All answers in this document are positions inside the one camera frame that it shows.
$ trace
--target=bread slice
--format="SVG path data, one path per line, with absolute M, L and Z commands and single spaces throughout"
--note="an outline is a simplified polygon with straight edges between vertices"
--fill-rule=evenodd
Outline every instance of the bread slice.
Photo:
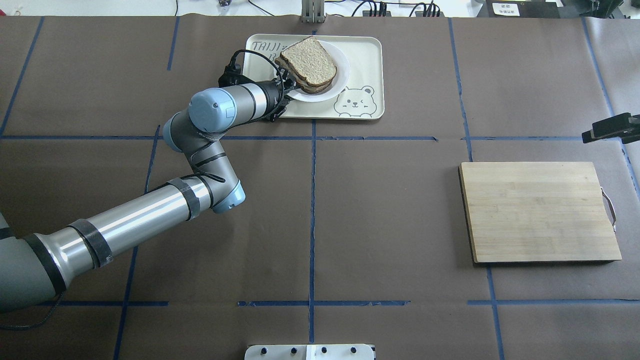
M 289 46 L 275 62 L 289 70 L 302 90 L 310 94 L 328 88 L 337 73 L 333 59 L 314 37 Z

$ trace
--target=round plate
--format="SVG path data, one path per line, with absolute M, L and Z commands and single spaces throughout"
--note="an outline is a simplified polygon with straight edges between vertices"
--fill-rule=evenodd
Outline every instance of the round plate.
M 333 59 L 335 67 L 337 67 L 337 72 L 331 81 L 331 85 L 317 94 L 307 94 L 302 91 L 302 89 L 296 89 L 288 93 L 289 97 L 304 102 L 321 102 L 338 96 L 338 94 L 347 86 L 349 76 L 351 75 L 349 59 L 347 59 L 347 56 L 342 52 L 342 50 L 338 49 L 334 45 L 322 40 L 320 40 L 320 44 L 322 44 L 322 47 L 324 47 L 326 52 L 329 53 L 331 59 Z

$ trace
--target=cartoon bear face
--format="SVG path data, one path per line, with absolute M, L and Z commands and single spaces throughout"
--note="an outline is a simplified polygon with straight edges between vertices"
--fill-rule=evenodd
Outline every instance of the cartoon bear face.
M 333 104 L 340 117 L 371 117 L 378 107 L 373 101 L 373 88 L 363 86 L 360 89 L 345 88 Z

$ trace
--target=white rectangular tray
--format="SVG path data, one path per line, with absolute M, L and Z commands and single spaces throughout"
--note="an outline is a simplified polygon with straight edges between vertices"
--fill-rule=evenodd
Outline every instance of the white rectangular tray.
M 280 52 L 309 35 L 255 34 L 246 41 L 246 48 L 257 51 L 274 60 Z M 337 97 L 321 102 L 293 100 L 287 106 L 283 118 L 309 119 L 379 119 L 385 112 L 385 89 L 382 78 L 382 45 L 372 37 L 315 36 L 338 47 L 349 59 L 351 76 L 345 91 Z M 244 57 L 243 75 L 254 81 L 273 79 L 273 68 L 255 55 Z M 372 101 L 375 110 L 371 114 L 351 115 L 344 113 L 342 103 L 349 101 Z

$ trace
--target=wooden cutting board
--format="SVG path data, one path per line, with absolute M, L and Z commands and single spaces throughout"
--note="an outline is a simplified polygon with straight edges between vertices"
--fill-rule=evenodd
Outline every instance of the wooden cutting board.
M 593 163 L 462 163 L 476 263 L 621 260 Z

